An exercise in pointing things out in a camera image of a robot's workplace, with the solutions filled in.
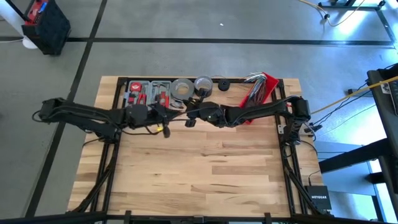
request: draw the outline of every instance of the silver tape roll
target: silver tape roll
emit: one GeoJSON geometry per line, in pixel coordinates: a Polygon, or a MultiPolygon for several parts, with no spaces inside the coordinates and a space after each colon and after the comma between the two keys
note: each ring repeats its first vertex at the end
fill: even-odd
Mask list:
{"type": "Polygon", "coordinates": [[[213,81],[210,77],[198,77],[195,82],[195,93],[197,96],[209,97],[213,89],[213,81]]]}
{"type": "Polygon", "coordinates": [[[179,100],[187,100],[193,96],[193,92],[195,91],[195,86],[193,83],[186,78],[179,78],[172,82],[170,86],[170,93],[172,97],[179,99],[179,100]],[[188,88],[186,93],[179,93],[179,88],[188,88]]]}

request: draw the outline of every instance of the robotic arm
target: robotic arm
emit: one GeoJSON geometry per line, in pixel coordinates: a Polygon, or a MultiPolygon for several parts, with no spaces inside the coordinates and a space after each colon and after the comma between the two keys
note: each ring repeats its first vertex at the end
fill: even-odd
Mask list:
{"type": "Polygon", "coordinates": [[[188,128],[195,126],[197,118],[219,128],[233,128],[249,119],[279,114],[290,121],[285,127],[284,133],[288,136],[285,136],[284,139],[289,142],[297,142],[300,140],[298,132],[301,125],[310,119],[308,101],[297,96],[250,108],[202,101],[203,99],[184,101],[187,109],[182,112],[170,110],[160,104],[149,105],[150,110],[145,105],[131,105],[123,109],[104,110],[80,105],[62,98],[54,98],[44,101],[41,110],[37,113],[40,122],[66,122],[84,131],[92,131],[107,142],[117,140],[126,127],[136,129],[155,124],[163,126],[164,137],[168,138],[170,136],[169,122],[183,114],[187,114],[189,118],[185,123],[188,128]],[[292,104],[293,113],[286,110],[286,103],[288,102],[292,104]]]}

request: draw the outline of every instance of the wooden table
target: wooden table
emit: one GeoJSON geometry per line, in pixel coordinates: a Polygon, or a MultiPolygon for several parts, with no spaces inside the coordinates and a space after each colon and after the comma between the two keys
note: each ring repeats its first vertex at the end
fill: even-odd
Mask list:
{"type": "MultiPolygon", "coordinates": [[[[102,77],[95,107],[111,108],[117,79],[102,77]]],[[[284,84],[287,96],[301,95],[298,79],[284,79],[284,84]]],[[[237,106],[250,87],[233,83],[222,92],[215,86],[206,101],[237,106]]],[[[274,116],[222,129],[199,119],[194,128],[179,121],[171,123],[170,130],[168,139],[162,134],[122,135],[109,214],[132,210],[134,215],[263,217],[269,212],[272,217],[290,217],[274,116]]],[[[94,138],[88,134],[86,141],[94,138]]],[[[302,139],[312,143],[310,137],[302,139]]],[[[102,150],[101,142],[83,148],[69,210],[94,186],[102,150]]],[[[297,156],[305,185],[308,175],[319,170],[317,155],[302,144],[297,156]]],[[[320,173],[311,181],[321,185],[320,173]]],[[[298,212],[298,193],[293,184],[292,188],[298,212]]]]}

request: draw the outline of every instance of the tape roll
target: tape roll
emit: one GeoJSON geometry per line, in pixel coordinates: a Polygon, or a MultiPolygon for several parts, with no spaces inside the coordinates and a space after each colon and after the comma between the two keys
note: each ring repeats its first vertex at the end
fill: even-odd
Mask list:
{"type": "Polygon", "coordinates": [[[195,86],[195,93],[199,97],[209,97],[213,89],[213,81],[210,77],[198,77],[193,83],[195,86]]]}
{"type": "Polygon", "coordinates": [[[218,82],[218,89],[221,91],[229,90],[229,80],[226,78],[222,78],[218,82]]]}
{"type": "Polygon", "coordinates": [[[193,96],[194,91],[194,84],[186,78],[179,78],[172,82],[172,84],[170,85],[170,93],[172,97],[178,100],[188,100],[190,97],[193,96]],[[187,88],[188,91],[186,91],[185,93],[181,93],[180,88],[187,88]]]}

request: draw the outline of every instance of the yellow cable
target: yellow cable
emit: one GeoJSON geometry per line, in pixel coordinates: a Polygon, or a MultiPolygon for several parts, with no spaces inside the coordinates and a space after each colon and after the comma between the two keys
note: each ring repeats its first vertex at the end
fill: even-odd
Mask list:
{"type": "MultiPolygon", "coordinates": [[[[299,1],[302,2],[302,3],[308,4],[308,5],[312,6],[312,7],[315,7],[316,9],[321,10],[323,13],[325,13],[325,15],[328,14],[322,7],[320,7],[320,6],[318,6],[318,5],[314,4],[314,3],[307,2],[307,1],[305,1],[305,0],[299,0],[299,1]]],[[[346,21],[349,17],[351,17],[351,16],[354,14],[354,12],[356,12],[356,11],[362,6],[362,4],[363,4],[364,2],[365,2],[365,0],[362,0],[361,4],[359,4],[359,6],[358,6],[350,15],[348,15],[345,19],[343,19],[341,22],[339,22],[339,23],[337,23],[337,24],[332,24],[332,23],[330,22],[329,18],[327,18],[327,21],[328,21],[329,25],[330,25],[331,27],[336,27],[336,26],[338,26],[338,25],[344,23],[344,21],[346,21]]]]}
{"type": "Polygon", "coordinates": [[[363,89],[360,89],[360,90],[358,90],[358,91],[355,91],[355,92],[353,92],[352,94],[350,94],[350,95],[348,95],[348,96],[346,96],[346,97],[344,97],[344,98],[341,98],[340,100],[338,100],[338,101],[336,101],[336,102],[334,102],[334,103],[331,103],[331,104],[329,104],[328,106],[326,106],[326,107],[324,107],[324,108],[321,108],[321,109],[319,109],[319,110],[317,110],[317,111],[312,112],[311,114],[316,114],[317,112],[321,112],[321,111],[323,111],[323,110],[325,110],[325,109],[327,109],[327,108],[329,108],[329,107],[331,107],[331,106],[333,106],[333,105],[335,105],[335,104],[337,104],[337,103],[340,103],[341,101],[343,101],[343,100],[345,100],[345,99],[347,99],[347,98],[349,98],[349,97],[352,97],[352,96],[354,96],[354,95],[356,95],[356,94],[358,94],[358,93],[362,93],[362,92],[365,91],[365,90],[369,90],[369,89],[372,89],[372,88],[374,88],[374,87],[377,87],[377,86],[380,86],[380,85],[382,85],[382,84],[389,83],[389,82],[392,82],[392,81],[395,81],[395,80],[398,80],[398,76],[393,77],[393,78],[390,78],[390,79],[387,79],[387,80],[385,80],[385,81],[383,81],[383,82],[379,82],[379,83],[376,83],[376,84],[373,84],[373,85],[369,85],[368,87],[363,88],[363,89]]]}

